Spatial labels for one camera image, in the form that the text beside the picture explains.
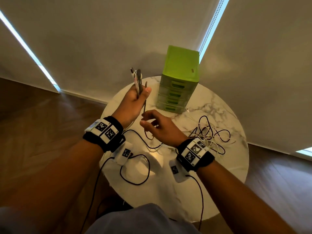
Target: person's right arm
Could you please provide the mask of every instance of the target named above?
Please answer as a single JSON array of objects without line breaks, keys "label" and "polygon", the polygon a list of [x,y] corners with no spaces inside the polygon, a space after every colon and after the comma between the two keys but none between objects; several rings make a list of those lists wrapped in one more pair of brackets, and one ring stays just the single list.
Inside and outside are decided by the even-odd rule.
[{"label": "person's right arm", "polygon": [[[146,111],[142,116],[141,126],[160,142],[176,148],[188,139],[170,118],[158,111]],[[152,123],[147,122],[151,119],[155,120]],[[197,175],[232,232],[295,233],[272,208],[217,161],[199,168]]]}]

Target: fabric wrist strap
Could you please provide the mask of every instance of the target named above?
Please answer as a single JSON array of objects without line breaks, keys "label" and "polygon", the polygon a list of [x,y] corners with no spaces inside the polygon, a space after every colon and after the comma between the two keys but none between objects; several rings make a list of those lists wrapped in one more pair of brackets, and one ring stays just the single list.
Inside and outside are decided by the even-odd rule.
[{"label": "fabric wrist strap", "polygon": [[96,120],[85,129],[83,139],[97,144],[103,152],[110,150],[112,153],[126,141],[122,135],[123,127],[114,117],[109,116]]},{"label": "fabric wrist strap", "polygon": [[215,157],[209,152],[209,148],[200,138],[190,138],[177,147],[179,154],[177,161],[186,171],[197,171],[200,167],[206,167],[211,164]]}]

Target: person's right hand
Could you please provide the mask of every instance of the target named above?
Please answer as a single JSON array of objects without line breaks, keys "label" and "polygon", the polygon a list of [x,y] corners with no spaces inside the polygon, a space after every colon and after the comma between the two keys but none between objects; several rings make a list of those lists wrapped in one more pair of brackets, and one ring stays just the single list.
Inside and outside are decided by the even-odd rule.
[{"label": "person's right hand", "polygon": [[178,147],[182,142],[188,139],[169,117],[165,117],[156,110],[149,110],[142,114],[143,118],[140,125],[145,131],[149,131],[160,142]]}]

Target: gray shirt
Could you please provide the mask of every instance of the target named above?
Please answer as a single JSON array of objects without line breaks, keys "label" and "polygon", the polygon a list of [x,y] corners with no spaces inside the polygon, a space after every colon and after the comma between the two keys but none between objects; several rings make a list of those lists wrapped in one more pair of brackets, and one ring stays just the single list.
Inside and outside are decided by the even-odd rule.
[{"label": "gray shirt", "polygon": [[[0,234],[2,233],[38,232],[13,214],[10,208],[0,208]],[[200,232],[191,223],[170,220],[158,205],[145,204],[127,211],[108,213],[97,219],[86,231],[86,234],[100,233],[199,234]]]}]

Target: hand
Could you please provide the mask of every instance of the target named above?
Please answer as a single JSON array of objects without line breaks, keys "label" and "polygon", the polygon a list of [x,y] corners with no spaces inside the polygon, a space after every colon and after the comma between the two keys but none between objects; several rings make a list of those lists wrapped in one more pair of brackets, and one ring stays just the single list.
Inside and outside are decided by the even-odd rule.
[{"label": "hand", "polygon": [[140,114],[145,100],[150,95],[152,89],[142,86],[143,91],[137,99],[137,91],[135,85],[131,86],[129,91],[124,96],[119,107],[112,116],[120,122],[122,127],[127,128]]},{"label": "hand", "polygon": [[[160,142],[176,148],[188,139],[188,137],[174,124],[171,118],[165,117],[158,111],[146,111],[142,116],[143,118],[140,121],[140,125],[145,131],[152,133],[152,135]],[[147,122],[147,120],[151,119],[156,120],[152,121],[152,123]]]}]

